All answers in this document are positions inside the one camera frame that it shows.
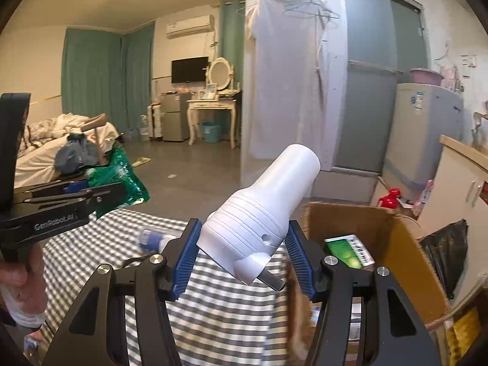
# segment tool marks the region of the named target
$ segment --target plaid blanket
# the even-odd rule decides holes
[[[48,342],[98,265],[120,268],[124,260],[141,255],[138,233],[144,226],[182,232],[186,222],[119,209],[48,242],[44,258],[49,303],[41,328]],[[283,279],[285,259],[281,247],[268,265]],[[202,252],[186,292],[167,303],[167,309],[183,365],[286,362],[286,293],[259,281],[246,286]],[[126,298],[125,314],[130,364],[141,365],[133,298]]]

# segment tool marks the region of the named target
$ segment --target green bag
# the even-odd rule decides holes
[[[118,208],[144,203],[149,200],[149,192],[142,182],[135,175],[130,165],[125,150],[120,145],[114,145],[112,156],[108,166],[98,166],[88,169],[86,172],[88,185],[90,187],[103,186],[106,184],[123,183],[127,191],[124,203]],[[112,211],[112,208],[97,208],[97,218]]]

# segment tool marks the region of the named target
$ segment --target label sticker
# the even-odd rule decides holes
[[[415,108],[416,109],[422,109],[422,104],[424,102],[424,93],[423,92],[417,92],[415,95]]]

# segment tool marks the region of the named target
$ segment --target human hand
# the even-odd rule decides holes
[[[27,314],[41,314],[46,310],[46,284],[43,278],[44,262],[41,246],[36,243],[29,254],[31,271],[28,273],[23,264],[11,264],[0,261],[0,283],[9,286],[21,311]],[[4,307],[2,296],[0,304]]]

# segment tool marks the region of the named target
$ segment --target oval mirror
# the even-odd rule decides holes
[[[217,90],[225,89],[230,83],[232,69],[227,59],[220,57],[215,60],[208,71],[210,84],[217,84]]]

